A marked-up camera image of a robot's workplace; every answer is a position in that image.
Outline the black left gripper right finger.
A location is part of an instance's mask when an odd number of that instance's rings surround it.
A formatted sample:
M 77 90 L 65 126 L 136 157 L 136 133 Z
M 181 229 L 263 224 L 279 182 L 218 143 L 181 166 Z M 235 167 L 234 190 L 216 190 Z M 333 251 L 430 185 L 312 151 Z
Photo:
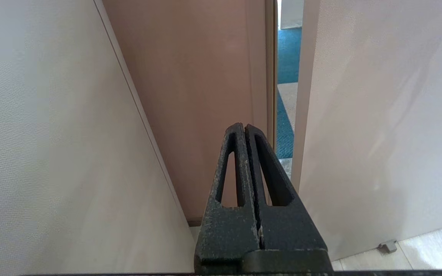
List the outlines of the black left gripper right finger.
M 259 248 L 245 271 L 332 271 L 328 248 L 263 132 L 245 128 Z

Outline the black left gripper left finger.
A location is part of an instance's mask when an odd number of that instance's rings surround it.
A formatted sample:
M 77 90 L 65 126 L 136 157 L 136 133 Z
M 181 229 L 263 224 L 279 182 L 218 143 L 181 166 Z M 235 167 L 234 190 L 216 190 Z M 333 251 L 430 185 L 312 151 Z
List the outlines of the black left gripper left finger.
M 222 205 L 229 155 L 234 155 L 237 207 Z M 194 253 L 197 273 L 242 273 L 247 253 L 259 249 L 254 190 L 242 123 L 226 129 Z

